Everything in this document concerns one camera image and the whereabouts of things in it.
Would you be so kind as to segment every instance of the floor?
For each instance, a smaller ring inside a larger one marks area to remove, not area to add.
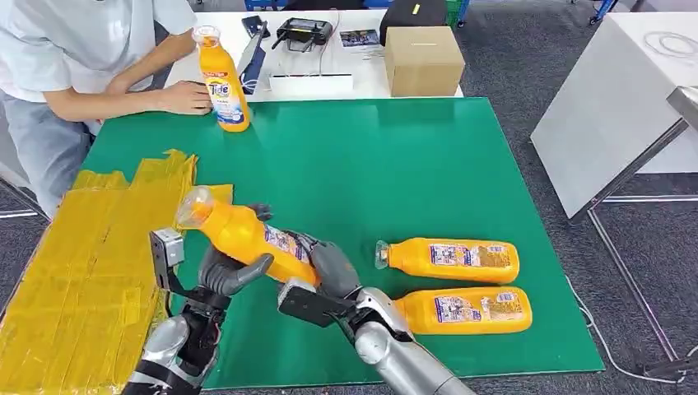
[[[237,11],[240,0],[206,0],[197,11]],[[617,363],[663,360],[656,338],[635,305],[589,220],[570,226],[528,137],[593,34],[593,12],[580,0],[473,0],[467,23],[456,30],[467,70],[466,95],[490,98],[523,177],[557,251],[562,267],[594,314]],[[624,192],[692,190],[695,175],[636,177]],[[0,191],[0,211],[16,208]],[[679,354],[698,344],[698,205],[616,205],[598,209],[607,230],[645,291]],[[5,303],[45,223],[34,217],[0,220],[0,304]],[[598,348],[603,349],[597,340]],[[698,379],[680,385],[648,383],[615,371],[467,380],[481,394],[690,394]],[[384,385],[216,393],[286,394],[390,393]]]

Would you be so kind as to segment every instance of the bottle label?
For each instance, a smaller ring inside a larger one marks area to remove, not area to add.
[[[441,296],[435,298],[436,317],[440,323],[479,322],[482,319],[480,310],[457,296]]]
[[[240,98],[230,83],[221,78],[221,73],[206,73],[206,86],[211,97],[213,110],[219,122],[238,124],[244,122]]]
[[[494,299],[485,296],[480,303],[487,321],[511,321],[524,317],[524,308],[514,292],[500,292]]]
[[[511,260],[500,244],[477,245],[474,249],[460,244],[430,244],[431,263],[437,266],[508,267]]]
[[[310,264],[308,252],[295,241],[293,236],[264,224],[264,241],[285,253],[293,255],[299,261]]]

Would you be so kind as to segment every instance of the orange detergent bottle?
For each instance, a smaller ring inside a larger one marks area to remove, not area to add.
[[[193,37],[218,124],[227,132],[243,132],[249,127],[249,107],[235,63],[221,46],[221,33],[213,26],[199,26]]]
[[[514,286],[418,290],[395,307],[420,335],[521,332],[533,322],[528,297]]]
[[[501,241],[417,237],[399,244],[379,241],[375,266],[413,276],[505,284],[519,274],[519,255],[512,244]]]
[[[199,229],[219,251],[244,264],[263,253],[272,254],[274,262],[267,274],[278,281],[299,277],[313,286],[319,284],[307,252],[293,236],[261,222],[247,206],[217,201],[209,187],[194,187],[184,197],[177,222]]]

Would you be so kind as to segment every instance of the green tabletop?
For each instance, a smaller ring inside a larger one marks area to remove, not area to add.
[[[138,161],[176,148],[199,156],[197,184],[235,185],[235,202],[268,202],[271,224],[337,243],[365,286],[397,299],[412,290],[473,286],[376,270],[376,241],[411,237],[513,243],[533,325],[521,333],[419,336],[456,375],[603,369],[589,331],[487,99],[337,100],[251,104],[253,126],[212,116],[140,114],[106,123],[84,168],[133,176]],[[206,246],[186,235],[185,285]],[[207,388],[369,383],[336,326],[277,312],[268,277],[235,296]]]

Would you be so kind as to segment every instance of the clear bottle cap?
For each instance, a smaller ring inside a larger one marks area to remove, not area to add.
[[[204,48],[211,48],[221,41],[221,32],[210,25],[197,26],[192,33],[194,41]]]
[[[177,223],[183,228],[198,229],[211,215],[215,198],[209,187],[194,187],[177,210]]]
[[[388,267],[388,243],[379,240],[375,244],[375,268],[385,269]]]

